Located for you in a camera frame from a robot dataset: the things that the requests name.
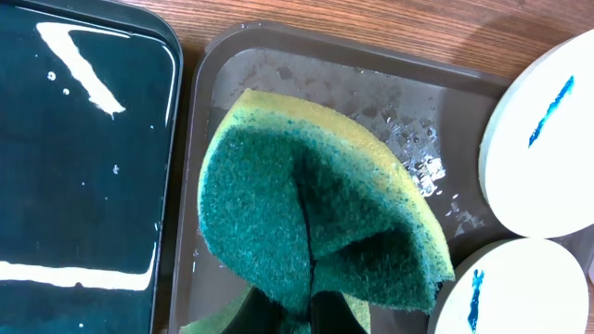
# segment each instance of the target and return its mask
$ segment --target blue mark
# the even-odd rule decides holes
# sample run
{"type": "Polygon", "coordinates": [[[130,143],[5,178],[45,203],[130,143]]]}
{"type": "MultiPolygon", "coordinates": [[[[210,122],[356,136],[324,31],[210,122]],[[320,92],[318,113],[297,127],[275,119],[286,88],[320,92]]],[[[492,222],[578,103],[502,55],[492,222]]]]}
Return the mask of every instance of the blue mark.
{"type": "Polygon", "coordinates": [[[472,279],[472,287],[474,288],[474,293],[472,294],[471,313],[468,315],[468,323],[471,325],[473,334],[476,333],[476,323],[479,320],[479,295],[481,294],[483,278],[483,270],[481,270],[480,275],[478,270],[474,270],[474,278],[472,279]]]}
{"type": "Polygon", "coordinates": [[[575,83],[575,80],[574,80],[574,76],[572,75],[569,78],[569,80],[567,81],[567,83],[565,83],[565,86],[559,92],[559,94],[557,95],[557,97],[555,98],[553,103],[550,104],[549,109],[547,110],[547,114],[545,114],[545,117],[543,117],[542,120],[540,120],[540,122],[538,122],[538,126],[536,127],[535,131],[532,132],[532,135],[530,136],[530,140],[528,141],[528,147],[531,147],[532,144],[538,139],[538,136],[540,135],[540,132],[542,131],[542,127],[545,126],[545,123],[549,120],[550,115],[552,115],[553,112],[555,112],[555,110],[557,110],[557,108],[561,104],[561,101],[563,100],[563,98],[567,94],[572,92],[572,89],[574,88],[574,83],[575,83]]]}

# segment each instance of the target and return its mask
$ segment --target wood grain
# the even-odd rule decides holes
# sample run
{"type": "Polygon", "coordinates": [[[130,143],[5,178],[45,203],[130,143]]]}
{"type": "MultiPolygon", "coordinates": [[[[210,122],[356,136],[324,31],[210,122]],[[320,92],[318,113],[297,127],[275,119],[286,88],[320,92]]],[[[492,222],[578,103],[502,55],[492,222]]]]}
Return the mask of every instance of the wood grain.
{"type": "MultiPolygon", "coordinates": [[[[594,28],[593,0],[123,1],[152,10],[172,25],[184,48],[186,87],[209,41],[252,20],[283,22],[510,79],[553,46],[594,28]]],[[[187,92],[180,110],[185,109],[187,92]]],[[[594,294],[590,299],[594,305],[594,294]]],[[[592,308],[587,334],[594,334],[592,308]]]]}

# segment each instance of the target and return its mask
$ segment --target wooden table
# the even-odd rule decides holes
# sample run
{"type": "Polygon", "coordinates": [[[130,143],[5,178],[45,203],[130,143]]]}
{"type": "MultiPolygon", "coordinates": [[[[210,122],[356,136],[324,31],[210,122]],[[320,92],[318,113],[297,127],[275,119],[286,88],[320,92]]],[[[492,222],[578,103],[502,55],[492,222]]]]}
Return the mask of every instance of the wooden table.
{"type": "MultiPolygon", "coordinates": [[[[510,79],[553,46],[594,28],[594,0],[123,1],[173,26],[184,47],[186,87],[204,46],[250,20],[284,22],[510,79]]],[[[593,311],[587,333],[594,334],[593,311]]]]}

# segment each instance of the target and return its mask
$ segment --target green sponge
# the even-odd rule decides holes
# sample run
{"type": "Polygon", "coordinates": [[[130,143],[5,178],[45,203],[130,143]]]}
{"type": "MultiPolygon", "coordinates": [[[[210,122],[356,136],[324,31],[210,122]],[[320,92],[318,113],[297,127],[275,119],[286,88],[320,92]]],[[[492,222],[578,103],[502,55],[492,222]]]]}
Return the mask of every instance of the green sponge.
{"type": "Polygon", "coordinates": [[[454,278],[441,227],[390,149],[294,97],[239,98],[204,158],[199,216],[215,256],[303,318],[322,290],[429,312],[454,278]]]}

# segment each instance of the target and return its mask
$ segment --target folded sponge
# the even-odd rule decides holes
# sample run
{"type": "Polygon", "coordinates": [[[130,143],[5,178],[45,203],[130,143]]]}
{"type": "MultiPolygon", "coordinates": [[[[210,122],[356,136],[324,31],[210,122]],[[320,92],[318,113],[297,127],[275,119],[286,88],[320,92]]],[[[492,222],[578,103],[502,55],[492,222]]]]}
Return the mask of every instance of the folded sponge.
{"type": "Polygon", "coordinates": [[[312,294],[429,312],[454,278],[446,239],[407,171],[340,113],[246,90],[199,184],[209,250],[295,315],[312,294]]]}

